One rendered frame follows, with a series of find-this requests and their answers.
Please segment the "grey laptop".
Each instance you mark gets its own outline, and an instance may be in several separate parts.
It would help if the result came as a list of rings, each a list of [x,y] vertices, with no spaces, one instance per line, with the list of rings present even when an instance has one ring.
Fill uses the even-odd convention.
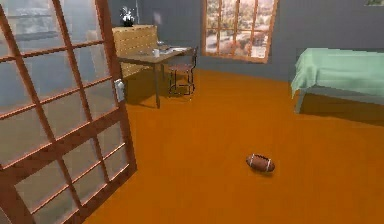
[[[180,47],[180,46],[162,46],[159,52],[161,54],[170,54],[172,52],[182,52],[187,50],[187,47]]]

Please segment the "bed with green cover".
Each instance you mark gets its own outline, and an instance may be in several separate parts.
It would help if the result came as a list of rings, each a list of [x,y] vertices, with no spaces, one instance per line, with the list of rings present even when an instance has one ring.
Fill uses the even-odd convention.
[[[299,56],[291,82],[301,111],[307,93],[384,105],[384,53],[307,48]]]

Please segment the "dark metal chair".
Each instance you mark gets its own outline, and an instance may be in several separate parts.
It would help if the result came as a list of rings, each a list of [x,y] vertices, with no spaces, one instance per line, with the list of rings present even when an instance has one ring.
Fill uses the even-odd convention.
[[[187,91],[185,95],[191,96],[195,91],[194,83],[194,69],[197,65],[197,53],[198,48],[193,47],[190,52],[182,53],[177,55],[168,63],[168,69],[170,71],[170,80],[169,80],[169,93],[181,95],[181,92],[178,91],[180,87],[185,87]],[[177,82],[177,75],[179,74],[186,75],[186,82],[179,84]]]

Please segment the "brown wooden table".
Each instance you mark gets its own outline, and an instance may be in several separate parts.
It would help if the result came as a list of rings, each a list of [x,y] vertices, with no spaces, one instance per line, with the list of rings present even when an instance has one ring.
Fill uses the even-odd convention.
[[[159,98],[159,75],[164,73],[164,64],[169,60],[173,59],[177,55],[182,53],[190,52],[192,47],[187,47],[187,50],[182,52],[172,52],[170,54],[161,54],[160,57],[154,57],[153,50],[148,49],[142,53],[126,53],[118,57],[120,63],[129,63],[136,65],[143,65],[151,67],[154,75],[154,84],[155,84],[155,96],[156,96],[156,107],[160,108],[160,98]]]

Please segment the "brown glass-paned room door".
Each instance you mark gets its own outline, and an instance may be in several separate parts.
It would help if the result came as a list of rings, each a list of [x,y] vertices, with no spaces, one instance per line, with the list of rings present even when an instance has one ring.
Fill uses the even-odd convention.
[[[0,224],[82,224],[135,172],[117,79],[107,0],[0,0]]]

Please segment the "brown framed window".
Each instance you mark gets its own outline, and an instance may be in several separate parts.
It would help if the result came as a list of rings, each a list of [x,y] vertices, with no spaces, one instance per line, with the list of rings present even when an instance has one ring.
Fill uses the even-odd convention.
[[[204,56],[268,62],[279,0],[202,0]]]

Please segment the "light wooden chest of drawers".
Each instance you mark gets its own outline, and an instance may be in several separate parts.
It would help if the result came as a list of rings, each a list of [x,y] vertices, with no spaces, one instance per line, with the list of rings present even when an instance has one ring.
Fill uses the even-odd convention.
[[[153,50],[157,46],[158,36],[155,25],[114,27],[112,32],[118,57]]]

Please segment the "brown oval football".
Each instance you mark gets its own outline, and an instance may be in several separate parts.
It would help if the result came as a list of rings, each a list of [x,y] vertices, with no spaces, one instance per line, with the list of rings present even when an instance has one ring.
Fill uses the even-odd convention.
[[[273,172],[275,169],[274,162],[263,155],[251,154],[246,158],[249,167],[260,172]]]

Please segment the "black potted house plant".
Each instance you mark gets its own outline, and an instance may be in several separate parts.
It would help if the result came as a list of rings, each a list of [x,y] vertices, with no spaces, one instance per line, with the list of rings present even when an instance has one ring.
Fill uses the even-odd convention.
[[[132,27],[135,21],[132,10],[126,6],[123,6],[120,10],[120,19],[124,27]]]

